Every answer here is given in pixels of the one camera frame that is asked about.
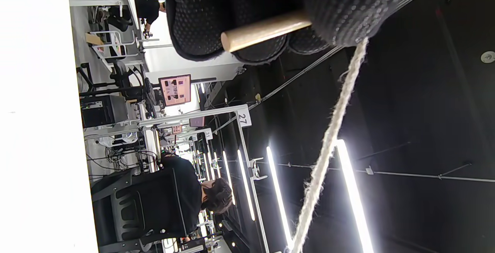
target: ceiling wire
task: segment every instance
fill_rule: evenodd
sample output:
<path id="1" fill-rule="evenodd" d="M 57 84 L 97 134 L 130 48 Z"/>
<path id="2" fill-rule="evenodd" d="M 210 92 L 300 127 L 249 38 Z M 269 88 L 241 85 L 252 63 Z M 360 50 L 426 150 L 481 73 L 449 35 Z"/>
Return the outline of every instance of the ceiling wire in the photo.
<path id="1" fill-rule="evenodd" d="M 258 164 L 268 164 L 267 162 L 261 162 L 261 161 L 257 161 L 256 163 L 258 163 Z M 308 169 L 311 169 L 313 167 L 313 166 L 310 166 L 310 165 L 295 165 L 295 164 L 291 164 L 291 163 L 287 163 L 287 164 L 277 163 L 277 165 L 279 165 L 279 166 L 286 166 L 286 167 L 296 167 L 296 168 L 308 168 Z M 340 168 L 328 168 L 327 170 L 340 171 L 341 169 Z M 368 172 L 366 170 L 355 170 L 354 172 L 368 174 Z M 458 181 L 495 183 L 495 179 L 479 179 L 479 178 L 465 178 L 465 177 L 447 177 L 447 176 L 440 176 L 440 175 L 422 175 L 422 174 L 380 172 L 380 171 L 373 171 L 373 174 L 392 175 L 392 176 L 405 176 L 405 177 L 416 177 L 416 178 L 428 178 L 428 179 L 453 179 L 453 180 L 458 180 Z"/>

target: metal bracket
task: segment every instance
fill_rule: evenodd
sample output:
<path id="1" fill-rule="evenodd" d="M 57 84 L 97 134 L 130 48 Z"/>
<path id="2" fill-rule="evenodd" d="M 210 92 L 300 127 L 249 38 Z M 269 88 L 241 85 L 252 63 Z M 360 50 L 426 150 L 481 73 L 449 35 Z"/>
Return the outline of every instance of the metal bracket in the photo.
<path id="1" fill-rule="evenodd" d="M 251 171 L 253 172 L 253 176 L 251 177 L 255 181 L 259 181 L 260 179 L 266 179 L 268 176 L 259 176 L 259 167 L 256 161 L 262 160 L 263 157 L 260 158 L 254 158 L 249 160 L 249 168 L 251 168 Z"/>
<path id="2" fill-rule="evenodd" d="M 450 171 L 448 171 L 448 172 L 445 172 L 445 173 L 443 173 L 443 174 L 440 174 L 440 175 L 438 175 L 437 177 L 438 177 L 438 179 L 442 179 L 442 177 L 443 177 L 443 176 L 445 176 L 445 175 L 448 175 L 448 174 L 450 174 L 450 173 L 452 173 L 452 172 L 456 172 L 456 170 L 460 170 L 460 169 L 462 169 L 462 168 L 465 168 L 465 167 L 467 167 L 467 166 L 471 166 L 471 165 L 472 165 L 472 162 L 470 162 L 470 161 L 465 162 L 462 166 L 459 166 L 459 167 L 457 167 L 457 168 L 455 168 L 455 169 L 452 169 L 452 170 L 450 170 Z"/>

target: white wall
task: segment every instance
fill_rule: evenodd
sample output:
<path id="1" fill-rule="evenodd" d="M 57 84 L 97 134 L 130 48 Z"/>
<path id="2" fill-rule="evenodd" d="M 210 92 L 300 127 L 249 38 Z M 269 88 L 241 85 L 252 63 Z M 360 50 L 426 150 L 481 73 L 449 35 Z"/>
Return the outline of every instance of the white wall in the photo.
<path id="1" fill-rule="evenodd" d="M 166 13 L 160 12 L 158 19 L 153 22 L 150 32 L 153 34 L 152 38 L 159 38 L 160 40 L 145 43 L 145 47 L 172 44 Z M 212 60 L 195 62 L 179 56 L 173 47 L 147 49 L 145 58 L 150 70 L 147 77 L 154 84 L 158 83 L 160 77 L 184 74 L 191 74 L 193 80 L 210 77 L 217 77 L 217 81 L 232 80 L 236 75 L 237 68 L 242 66 L 241 62 L 227 52 Z"/>

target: ceiling light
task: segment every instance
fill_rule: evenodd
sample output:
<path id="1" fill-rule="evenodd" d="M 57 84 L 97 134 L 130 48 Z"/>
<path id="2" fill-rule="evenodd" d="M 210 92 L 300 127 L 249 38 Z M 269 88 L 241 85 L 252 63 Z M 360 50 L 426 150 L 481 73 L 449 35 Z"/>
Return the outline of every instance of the ceiling light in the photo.
<path id="1" fill-rule="evenodd" d="M 215 157 L 215 161 L 217 163 L 217 175 L 218 175 L 218 178 L 221 178 L 222 176 L 220 175 L 220 167 L 218 167 L 218 158 L 216 157 L 216 152 L 215 151 L 213 152 L 213 156 Z"/>
<path id="2" fill-rule="evenodd" d="M 223 163 L 225 164 L 225 170 L 227 171 L 227 179 L 229 180 L 230 189 L 232 189 L 232 203 L 235 205 L 236 199 L 234 197 L 234 188 L 232 187 L 232 180 L 230 179 L 229 163 L 227 161 L 225 151 L 223 151 Z"/>
<path id="3" fill-rule="evenodd" d="M 212 165 L 212 154 L 210 153 L 209 147 L 208 147 L 208 161 L 210 164 L 210 170 L 212 171 L 212 179 L 215 179 L 215 171 L 213 170 L 213 165 Z"/>
<path id="4" fill-rule="evenodd" d="M 210 171 L 208 170 L 208 155 L 204 156 L 205 157 L 205 170 L 207 171 L 207 179 L 210 181 Z"/>
<path id="5" fill-rule="evenodd" d="M 363 252 L 373 253 L 373 246 L 371 245 L 368 225 L 366 224 L 366 218 L 364 217 L 363 205 L 361 203 L 361 198 L 359 198 L 359 190 L 357 189 L 354 170 L 352 170 L 352 165 L 350 163 L 349 154 L 347 152 L 347 148 L 345 147 L 344 140 L 337 140 L 336 147 L 339 151 L 342 172 L 345 178 L 345 184 L 347 185 L 347 191 L 349 193 L 350 205 L 352 206 L 354 218 L 356 219 L 357 231 L 359 232 Z"/>
<path id="6" fill-rule="evenodd" d="M 277 195 L 277 202 L 279 205 L 280 216 L 282 218 L 283 232 L 285 234 L 285 239 L 287 241 L 287 247 L 292 250 L 294 242 L 292 241 L 292 236 L 290 235 L 290 229 L 288 228 L 287 215 L 285 213 L 285 207 L 283 207 L 282 193 L 280 192 L 280 185 L 278 182 L 277 171 L 275 169 L 275 162 L 273 160 L 273 154 L 270 147 L 266 147 L 266 154 L 268 156 L 268 164 L 270 166 L 270 171 L 272 173 L 273 185 L 275 186 L 275 194 Z"/>
<path id="7" fill-rule="evenodd" d="M 238 149 L 237 150 L 237 157 L 239 158 L 239 165 L 241 166 L 241 174 L 242 174 L 242 181 L 244 182 L 244 188 L 246 189 L 246 197 L 247 197 L 247 204 L 249 206 L 249 212 L 251 213 L 251 219 L 254 221 L 254 210 L 253 210 L 253 203 L 251 202 L 251 194 L 249 193 L 249 187 L 248 187 L 248 179 L 246 178 L 246 172 L 244 171 L 244 163 L 242 162 L 242 156 L 241 156 L 241 151 Z"/>
<path id="8" fill-rule="evenodd" d="M 203 224 L 205 222 L 205 218 L 203 217 L 203 213 L 200 212 L 199 214 L 199 219 L 200 219 L 200 224 Z M 205 237 L 207 235 L 207 228 L 203 225 L 200 227 L 201 230 L 201 235 Z"/>

